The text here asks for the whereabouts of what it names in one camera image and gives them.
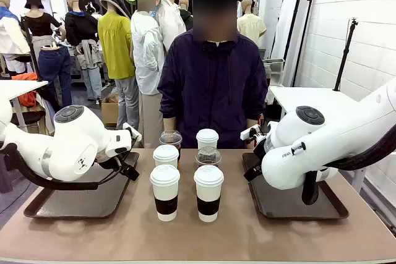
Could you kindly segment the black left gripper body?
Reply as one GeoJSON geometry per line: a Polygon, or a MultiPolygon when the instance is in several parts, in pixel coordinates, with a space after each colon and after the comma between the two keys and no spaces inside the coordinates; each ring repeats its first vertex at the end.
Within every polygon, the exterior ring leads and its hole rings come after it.
{"type": "Polygon", "coordinates": [[[124,153],[110,157],[105,152],[101,152],[100,154],[97,154],[96,162],[102,168],[119,168],[123,157],[124,153]]]}

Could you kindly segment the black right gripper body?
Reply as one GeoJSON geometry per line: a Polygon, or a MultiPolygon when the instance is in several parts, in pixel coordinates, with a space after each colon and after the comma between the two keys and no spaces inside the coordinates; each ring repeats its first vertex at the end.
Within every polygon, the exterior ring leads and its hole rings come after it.
{"type": "Polygon", "coordinates": [[[266,155],[266,151],[265,151],[266,138],[267,137],[265,135],[255,135],[255,136],[253,136],[254,143],[255,143],[254,149],[253,149],[253,153],[259,159],[259,161],[258,161],[259,165],[262,164],[262,160],[263,160],[264,156],[266,155]]]}

